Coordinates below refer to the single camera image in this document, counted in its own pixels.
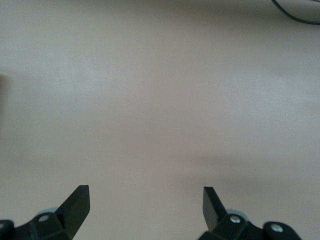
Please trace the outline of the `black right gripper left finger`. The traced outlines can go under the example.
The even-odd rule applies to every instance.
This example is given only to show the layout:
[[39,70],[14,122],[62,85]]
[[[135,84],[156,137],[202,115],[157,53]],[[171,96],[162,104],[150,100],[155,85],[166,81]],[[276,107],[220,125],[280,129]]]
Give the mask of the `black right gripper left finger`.
[[90,212],[90,189],[78,186],[56,209],[46,210],[27,223],[15,226],[9,219],[0,221],[2,240],[72,240]]

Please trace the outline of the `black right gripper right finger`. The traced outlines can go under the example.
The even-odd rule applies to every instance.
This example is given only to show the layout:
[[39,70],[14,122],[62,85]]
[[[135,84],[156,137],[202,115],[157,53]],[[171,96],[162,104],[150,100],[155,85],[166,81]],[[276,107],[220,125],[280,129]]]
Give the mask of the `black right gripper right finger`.
[[268,221],[262,228],[241,211],[226,210],[213,187],[203,188],[202,213],[208,228],[201,240],[299,240],[289,225]]

